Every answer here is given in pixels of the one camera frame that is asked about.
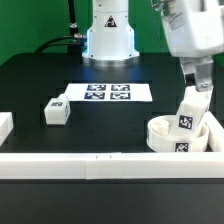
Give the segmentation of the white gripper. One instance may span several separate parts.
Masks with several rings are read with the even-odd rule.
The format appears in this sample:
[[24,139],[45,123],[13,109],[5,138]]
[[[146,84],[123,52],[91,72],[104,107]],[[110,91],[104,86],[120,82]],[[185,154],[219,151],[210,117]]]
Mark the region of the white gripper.
[[193,80],[199,92],[213,87],[213,59],[221,53],[224,25],[218,0],[169,0],[161,13],[169,51],[180,58],[184,78]]

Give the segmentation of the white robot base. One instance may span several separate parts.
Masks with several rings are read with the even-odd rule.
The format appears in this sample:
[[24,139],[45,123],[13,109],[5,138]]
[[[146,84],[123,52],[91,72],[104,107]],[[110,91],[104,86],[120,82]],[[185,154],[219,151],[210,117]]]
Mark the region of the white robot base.
[[138,62],[134,30],[128,20],[129,0],[92,0],[93,22],[87,30],[83,62],[99,67],[123,67]]

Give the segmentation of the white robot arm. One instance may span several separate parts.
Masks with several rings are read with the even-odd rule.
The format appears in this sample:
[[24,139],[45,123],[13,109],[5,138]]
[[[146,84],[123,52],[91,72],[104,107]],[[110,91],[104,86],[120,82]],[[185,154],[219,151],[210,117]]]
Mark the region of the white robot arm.
[[224,52],[224,5],[219,0],[151,0],[160,13],[169,51],[185,82],[199,92],[213,87],[213,55]]

